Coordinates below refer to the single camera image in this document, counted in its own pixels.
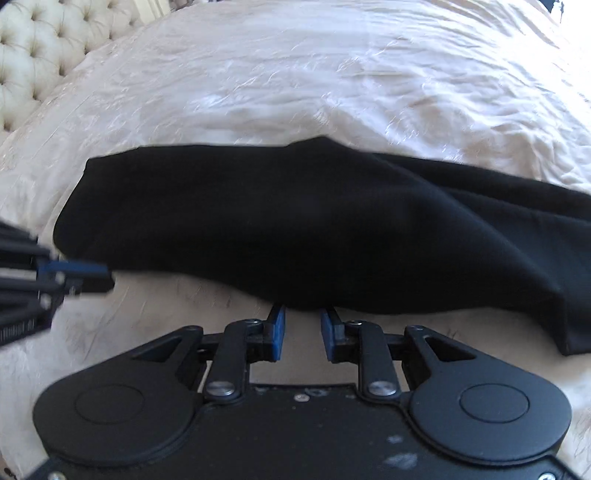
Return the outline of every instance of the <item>black fabric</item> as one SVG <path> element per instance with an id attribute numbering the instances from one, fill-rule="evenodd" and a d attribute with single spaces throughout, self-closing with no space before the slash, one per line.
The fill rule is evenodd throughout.
<path id="1" fill-rule="evenodd" d="M 518 310 L 591 351 L 591 197 L 481 168 L 327 138 L 138 148 L 88 161 L 54 240 L 299 309 Z"/>

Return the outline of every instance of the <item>circular cover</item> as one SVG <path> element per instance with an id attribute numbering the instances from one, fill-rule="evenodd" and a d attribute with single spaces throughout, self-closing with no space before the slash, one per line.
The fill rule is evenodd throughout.
<path id="1" fill-rule="evenodd" d="M 478 370 L 471 362 L 448 364 L 414 391 L 410 414 L 424 434 L 486 463 L 535 457 L 560 444 L 571 409 L 557 387 L 501 362 Z"/>
<path id="2" fill-rule="evenodd" d="M 183 437 L 194 413 L 189 390 L 164 365 L 97 365 L 45 390 L 33 410 L 48 453 L 89 466 L 145 462 Z"/>

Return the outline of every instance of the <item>bed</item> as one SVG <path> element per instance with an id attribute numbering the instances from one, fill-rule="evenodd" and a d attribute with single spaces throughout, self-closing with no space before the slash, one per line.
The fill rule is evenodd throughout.
<path id="1" fill-rule="evenodd" d="M 286 145 L 466 163 L 591 193 L 591 109 L 576 51 L 537 0 L 240 0 L 200 4 L 90 52 L 0 145 L 0 217 L 51 245 L 86 160 L 140 145 Z M 211 281 L 117 273 L 68 300 L 50 333 L 0 351 L 0 450 L 44 459 L 31 409 L 55 380 L 181 325 L 221 331 L 270 305 Z M 363 317 L 421 323 L 558 385 L 560 457 L 591 479 L 591 358 L 563 357 L 530 318 L 495 309 Z M 354 381 L 326 362 L 315 313 L 289 311 L 283 360 L 256 381 Z"/>

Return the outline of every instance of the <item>white bedsheet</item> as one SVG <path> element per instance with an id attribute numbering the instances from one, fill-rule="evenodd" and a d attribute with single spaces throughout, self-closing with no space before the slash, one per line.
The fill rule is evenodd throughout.
<path id="1" fill-rule="evenodd" d="M 315 135 L 591 193 L 589 83 L 572 52 L 535 0 L 196 5 L 91 52 L 9 137 L 0 147 L 0 217 L 50 244 L 89 157 Z M 44 459 L 31 408 L 58 378 L 181 325 L 221 331 L 268 308 L 227 286 L 154 274 L 120 274 L 107 297 L 66 301 L 50 333 L 0 351 L 9 466 L 22 475 Z M 561 458 L 591 479 L 591 356 L 563 358 L 537 324 L 499 310 L 364 318 L 392 333 L 425 324 L 556 383 L 574 412 Z M 354 381 L 355 367 L 325 361 L 314 314 L 288 312 L 284 359 L 256 365 L 253 376 Z"/>

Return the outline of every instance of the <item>cream headboard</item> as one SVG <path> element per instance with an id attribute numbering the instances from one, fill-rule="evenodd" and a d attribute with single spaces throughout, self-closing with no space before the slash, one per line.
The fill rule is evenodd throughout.
<path id="1" fill-rule="evenodd" d="M 139 24 L 133 0 L 12 0 L 2 8 L 0 143 L 86 53 Z"/>

